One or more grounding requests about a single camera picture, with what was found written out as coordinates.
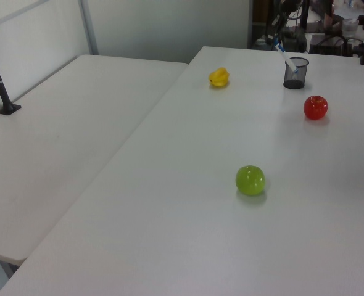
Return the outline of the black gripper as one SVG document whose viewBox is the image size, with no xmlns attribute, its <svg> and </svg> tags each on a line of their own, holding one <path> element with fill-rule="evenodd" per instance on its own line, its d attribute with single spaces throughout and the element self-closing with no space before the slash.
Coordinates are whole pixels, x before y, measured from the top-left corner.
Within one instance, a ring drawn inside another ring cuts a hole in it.
<svg viewBox="0 0 364 296">
<path fill-rule="evenodd" d="M 274 43 L 278 34 L 278 42 L 282 43 L 284 39 L 284 28 L 287 24 L 287 18 L 297 10 L 297 1 L 295 0 L 276 0 L 275 15 L 271 22 L 271 43 Z"/>
</svg>

